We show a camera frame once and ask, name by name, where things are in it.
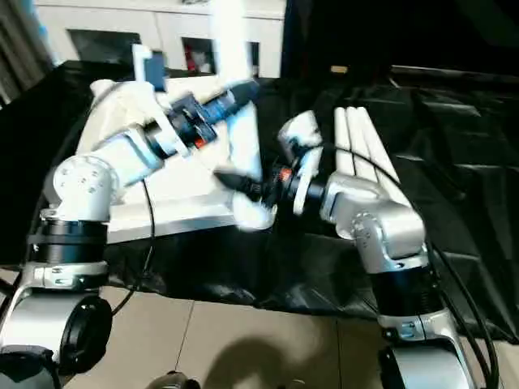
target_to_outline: black plastic sheet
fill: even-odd
[[[21,259],[28,219],[48,168],[45,162],[80,110],[88,107],[88,85],[125,75],[114,66],[67,63],[0,112],[0,128],[13,131],[4,161],[19,157],[29,135],[41,141],[21,148],[25,163],[34,168],[8,176],[15,188],[4,204],[16,207],[18,219],[2,263]],[[432,240],[461,273],[492,335],[519,343],[517,94],[437,84],[348,88],[343,83],[266,82],[257,102],[265,167],[276,158],[283,161],[276,135],[287,120],[313,109],[324,139],[333,141],[333,109],[348,105],[367,107],[405,193],[418,205]],[[22,116],[31,109],[37,115]],[[333,156],[324,156],[321,170],[332,172],[333,161]],[[146,240],[108,246],[111,283],[131,286],[147,248]],[[456,285],[442,267],[440,274],[476,331]],[[331,226],[297,219],[284,209],[268,231],[224,227],[157,238],[144,288],[168,297],[308,314],[374,318],[376,312],[354,247],[336,238]]]

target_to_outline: floor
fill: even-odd
[[[125,293],[102,295],[114,306]],[[177,370],[204,389],[273,389],[294,380],[309,389],[379,389],[383,346],[374,323],[137,293],[114,320],[105,358],[66,388],[144,389]],[[519,348],[497,346],[503,387],[519,389]]]

